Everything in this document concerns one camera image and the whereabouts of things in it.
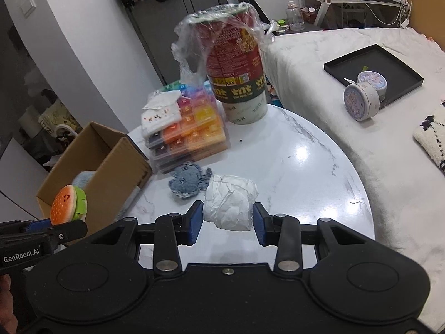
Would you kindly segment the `person's left hand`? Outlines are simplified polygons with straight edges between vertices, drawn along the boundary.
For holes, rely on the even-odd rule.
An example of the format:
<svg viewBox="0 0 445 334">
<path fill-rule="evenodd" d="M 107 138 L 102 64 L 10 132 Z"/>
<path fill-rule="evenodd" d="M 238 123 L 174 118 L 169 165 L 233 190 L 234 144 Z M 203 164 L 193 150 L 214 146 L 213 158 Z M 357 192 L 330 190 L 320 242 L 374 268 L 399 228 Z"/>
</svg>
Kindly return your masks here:
<svg viewBox="0 0 445 334">
<path fill-rule="evenodd" d="M 7 333 L 17 332 L 17 318 L 13 314 L 14 299 L 11 294 L 11 278 L 8 274 L 1 275 L 0 319 L 1 328 Z"/>
</svg>

